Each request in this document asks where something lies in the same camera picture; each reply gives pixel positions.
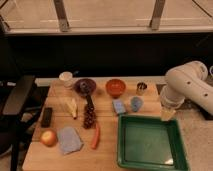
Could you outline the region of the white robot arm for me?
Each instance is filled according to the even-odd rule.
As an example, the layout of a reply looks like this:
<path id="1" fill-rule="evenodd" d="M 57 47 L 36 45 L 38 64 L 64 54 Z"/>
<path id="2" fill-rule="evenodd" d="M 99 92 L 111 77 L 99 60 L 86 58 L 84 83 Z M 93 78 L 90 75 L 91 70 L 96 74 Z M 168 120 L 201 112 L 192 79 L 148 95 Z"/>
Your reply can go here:
<path id="1" fill-rule="evenodd" d="M 207 76 L 208 69 L 200 61 L 169 69 L 160 92 L 161 120 L 170 120 L 185 99 L 197 104 L 206 120 L 213 120 L 213 86 L 206 83 Z"/>

